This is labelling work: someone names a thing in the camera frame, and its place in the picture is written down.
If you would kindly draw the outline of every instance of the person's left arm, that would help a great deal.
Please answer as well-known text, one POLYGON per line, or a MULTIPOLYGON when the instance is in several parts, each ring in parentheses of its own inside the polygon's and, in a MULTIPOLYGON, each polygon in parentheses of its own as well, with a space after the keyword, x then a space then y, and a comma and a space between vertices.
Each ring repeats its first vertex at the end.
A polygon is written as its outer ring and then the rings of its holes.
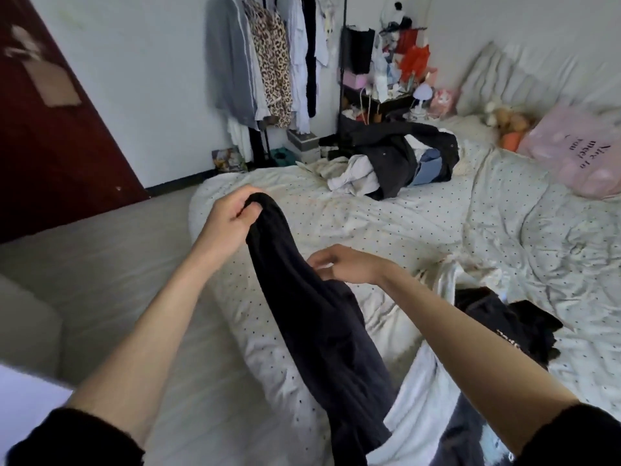
POLYGON ((79 385, 67 407, 96 416, 145 445, 198 297, 211 275, 244 243, 261 213, 259 204, 245 209, 244 204, 259 192, 245 186, 214 203, 190 254, 133 332, 79 385))

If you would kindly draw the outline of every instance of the person's right arm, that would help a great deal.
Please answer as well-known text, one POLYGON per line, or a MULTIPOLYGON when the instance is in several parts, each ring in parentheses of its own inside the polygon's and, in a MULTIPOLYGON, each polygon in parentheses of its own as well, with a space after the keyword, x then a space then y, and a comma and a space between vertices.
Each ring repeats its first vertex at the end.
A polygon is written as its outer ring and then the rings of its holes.
POLYGON ((527 355, 384 258, 334 245, 309 264, 324 280, 375 284, 408 315, 455 384, 516 455, 579 400, 527 355))

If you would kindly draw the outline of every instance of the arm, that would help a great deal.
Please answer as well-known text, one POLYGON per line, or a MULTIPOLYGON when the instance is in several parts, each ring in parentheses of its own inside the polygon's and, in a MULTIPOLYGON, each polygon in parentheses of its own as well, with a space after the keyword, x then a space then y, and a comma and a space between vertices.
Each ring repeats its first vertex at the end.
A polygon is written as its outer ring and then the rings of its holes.
POLYGON ((68 407, 105 420, 144 446, 203 286, 244 242, 261 213, 256 203, 244 209, 248 196, 257 192, 245 186, 214 203, 190 254, 68 407))
POLYGON ((579 403, 528 356, 395 263, 335 245, 312 255, 309 264, 324 280, 375 284, 392 297, 514 454, 520 454, 542 426, 579 403))

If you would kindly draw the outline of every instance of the plush toy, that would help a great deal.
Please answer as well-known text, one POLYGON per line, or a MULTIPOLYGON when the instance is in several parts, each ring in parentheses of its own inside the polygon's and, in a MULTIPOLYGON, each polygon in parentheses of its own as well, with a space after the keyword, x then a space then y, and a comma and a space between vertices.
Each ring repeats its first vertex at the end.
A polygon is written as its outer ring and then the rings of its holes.
POLYGON ((500 146, 506 150, 517 151, 524 136, 532 129, 532 121, 524 114, 508 107, 497 107, 495 102, 485 106, 485 124, 497 127, 501 133, 500 146))

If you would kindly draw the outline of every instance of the leopard print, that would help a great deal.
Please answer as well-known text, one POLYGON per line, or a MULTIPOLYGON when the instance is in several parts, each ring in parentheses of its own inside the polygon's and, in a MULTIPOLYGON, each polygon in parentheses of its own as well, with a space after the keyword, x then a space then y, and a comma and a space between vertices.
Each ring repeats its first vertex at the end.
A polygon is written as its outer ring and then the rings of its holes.
POLYGON ((256 0, 244 0, 244 9, 259 59, 265 95, 277 127, 291 124, 291 77, 289 77, 289 46, 284 23, 278 13, 263 8, 256 0))

